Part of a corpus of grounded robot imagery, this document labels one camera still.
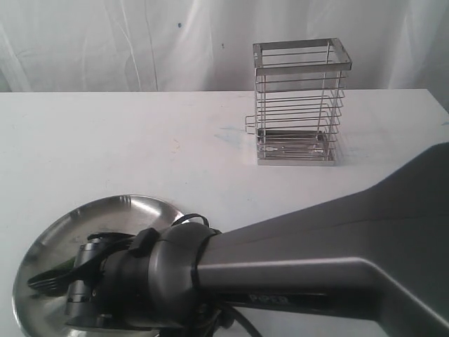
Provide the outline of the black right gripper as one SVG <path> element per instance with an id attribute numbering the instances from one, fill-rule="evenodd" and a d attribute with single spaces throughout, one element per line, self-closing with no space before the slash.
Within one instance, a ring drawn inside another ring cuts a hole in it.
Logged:
<path id="1" fill-rule="evenodd" d="M 105 233 L 94 233 L 88 236 L 87 242 L 80 246 L 74 267 L 79 267 L 101 252 L 109 240 Z M 100 315 L 95 303 L 93 291 L 98 280 L 98 267 L 87 272 L 85 279 L 76 280 L 69 285 L 65 308 L 66 325 L 96 325 Z"/>

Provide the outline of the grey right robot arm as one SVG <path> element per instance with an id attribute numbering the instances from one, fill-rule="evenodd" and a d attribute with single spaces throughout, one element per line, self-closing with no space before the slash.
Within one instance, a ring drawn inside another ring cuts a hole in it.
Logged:
<path id="1" fill-rule="evenodd" d="M 67 325 L 208 336 L 239 307 L 368 319 L 390 336 L 448 335 L 448 145 L 355 194 L 220 233 L 188 215 L 77 256 Z"/>

